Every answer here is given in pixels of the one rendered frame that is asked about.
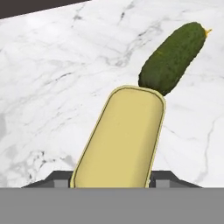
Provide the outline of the green cucumber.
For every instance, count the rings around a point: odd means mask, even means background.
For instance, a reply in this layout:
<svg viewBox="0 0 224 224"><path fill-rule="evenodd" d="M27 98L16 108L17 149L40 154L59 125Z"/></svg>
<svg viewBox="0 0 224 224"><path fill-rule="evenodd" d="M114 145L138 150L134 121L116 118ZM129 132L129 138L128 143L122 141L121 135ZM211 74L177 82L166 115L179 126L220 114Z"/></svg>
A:
<svg viewBox="0 0 224 224"><path fill-rule="evenodd" d="M211 29L200 23L183 24L145 61L138 75L138 86L169 94L202 49Z"/></svg>

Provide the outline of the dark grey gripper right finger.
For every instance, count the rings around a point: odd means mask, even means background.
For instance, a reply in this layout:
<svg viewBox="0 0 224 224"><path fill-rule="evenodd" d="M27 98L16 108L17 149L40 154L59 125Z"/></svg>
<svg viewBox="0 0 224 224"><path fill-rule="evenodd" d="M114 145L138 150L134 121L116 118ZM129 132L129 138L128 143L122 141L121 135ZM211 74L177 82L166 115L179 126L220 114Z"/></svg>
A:
<svg viewBox="0 0 224 224"><path fill-rule="evenodd" d="M198 185L179 179L171 171L152 171L149 188L199 188Z"/></svg>

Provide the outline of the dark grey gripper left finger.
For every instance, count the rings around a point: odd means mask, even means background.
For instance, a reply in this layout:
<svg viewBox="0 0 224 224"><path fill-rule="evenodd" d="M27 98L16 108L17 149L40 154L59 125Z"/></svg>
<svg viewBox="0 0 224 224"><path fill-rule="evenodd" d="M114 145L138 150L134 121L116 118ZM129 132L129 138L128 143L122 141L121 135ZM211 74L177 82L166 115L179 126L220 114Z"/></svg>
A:
<svg viewBox="0 0 224 224"><path fill-rule="evenodd" d="M53 171L45 179L26 185L25 188L69 188L72 174L72 171Z"/></svg>

